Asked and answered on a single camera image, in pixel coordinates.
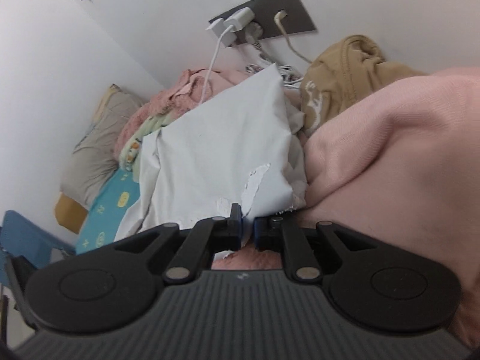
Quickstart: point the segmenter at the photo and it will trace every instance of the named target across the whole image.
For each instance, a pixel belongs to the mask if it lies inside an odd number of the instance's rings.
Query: silver screw
[[[313,280],[320,276],[320,271],[312,266],[304,266],[295,272],[298,278],[304,280]]]
[[[181,280],[190,274],[190,271],[187,268],[184,268],[182,266],[174,266],[170,269],[167,270],[165,275],[172,280]]]

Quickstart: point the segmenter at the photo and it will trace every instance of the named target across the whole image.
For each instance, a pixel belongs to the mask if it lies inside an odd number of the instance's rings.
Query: white fabric
[[[295,135],[302,125],[271,66],[146,136],[140,199],[115,240],[165,222],[191,228],[229,216],[240,203],[246,241],[255,217],[303,207],[307,183]]]

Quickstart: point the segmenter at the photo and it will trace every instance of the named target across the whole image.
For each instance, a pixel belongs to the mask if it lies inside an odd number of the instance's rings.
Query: gray pillow
[[[73,150],[63,172],[60,191],[86,209],[118,168],[113,149],[123,126],[144,101],[112,85],[102,98],[103,110]]]

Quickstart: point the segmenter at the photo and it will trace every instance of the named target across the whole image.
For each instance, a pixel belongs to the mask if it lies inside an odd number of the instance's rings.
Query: tan clothing
[[[301,83],[304,131],[311,136],[323,123],[394,81],[425,75],[387,62],[378,45],[363,35],[327,48],[309,66]]]

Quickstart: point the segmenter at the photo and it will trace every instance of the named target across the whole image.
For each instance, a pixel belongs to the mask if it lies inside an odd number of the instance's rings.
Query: ribbed gray panel
[[[205,271],[171,286],[138,321],[94,337],[42,332],[25,360],[457,360],[469,351],[444,330],[388,337],[353,325],[313,286],[282,271]]]

